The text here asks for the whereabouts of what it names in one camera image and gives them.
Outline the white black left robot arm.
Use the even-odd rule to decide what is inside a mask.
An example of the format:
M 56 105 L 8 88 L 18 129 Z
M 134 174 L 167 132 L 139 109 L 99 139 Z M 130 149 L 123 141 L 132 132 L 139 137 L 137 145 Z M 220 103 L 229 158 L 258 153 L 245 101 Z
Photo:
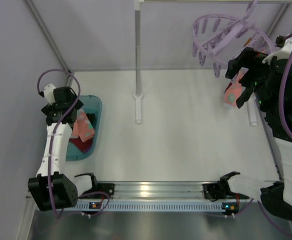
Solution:
M 84 104 L 71 87 L 48 84 L 40 95 L 48 102 L 41 110 L 46 116 L 47 140 L 41 165 L 36 176 L 28 180 L 28 189 L 43 212 L 71 208 L 82 194 L 97 189 L 93 173 L 64 173 L 73 141 L 83 143 L 79 149 L 83 153 L 92 146 L 96 117 L 84 112 Z

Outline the lilac round clip hanger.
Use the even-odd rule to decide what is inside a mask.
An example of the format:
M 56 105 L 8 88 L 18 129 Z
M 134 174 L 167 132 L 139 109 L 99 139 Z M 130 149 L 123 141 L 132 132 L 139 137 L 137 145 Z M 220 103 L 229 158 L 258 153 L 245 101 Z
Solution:
M 246 33 L 252 33 L 248 37 L 239 52 L 245 47 L 253 48 L 258 52 L 270 54 L 274 52 L 274 45 L 269 37 L 255 23 L 248 19 L 254 12 L 258 1 L 252 0 L 245 14 L 235 17 L 226 14 L 202 15 L 192 25 L 192 56 L 198 57 L 199 65 L 205 65 L 209 58 L 212 61 L 214 76 L 218 78 L 222 68 L 227 67 L 228 60 L 222 60 L 218 56 L 232 41 L 238 40 Z

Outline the black sock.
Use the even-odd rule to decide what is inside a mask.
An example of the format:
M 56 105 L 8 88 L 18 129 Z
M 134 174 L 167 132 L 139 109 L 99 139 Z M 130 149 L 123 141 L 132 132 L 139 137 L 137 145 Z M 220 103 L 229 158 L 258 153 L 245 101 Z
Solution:
M 94 126 L 96 115 L 94 113 L 86 113 L 86 116 L 92 126 Z

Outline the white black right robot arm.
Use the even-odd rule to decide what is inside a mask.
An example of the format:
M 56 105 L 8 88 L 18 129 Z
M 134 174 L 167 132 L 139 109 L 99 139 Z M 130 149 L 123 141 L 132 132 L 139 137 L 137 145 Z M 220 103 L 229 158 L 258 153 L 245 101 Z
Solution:
M 213 202 L 240 197 L 255 199 L 273 216 L 292 221 L 292 63 L 285 72 L 287 58 L 273 56 L 270 63 L 265 59 L 265 53 L 246 47 L 228 62 L 225 76 L 231 79 L 242 68 L 247 70 L 239 80 L 244 91 L 236 104 L 242 107 L 255 95 L 279 149 L 283 180 L 259 180 L 233 171 L 216 183 L 206 183 L 204 196 Z

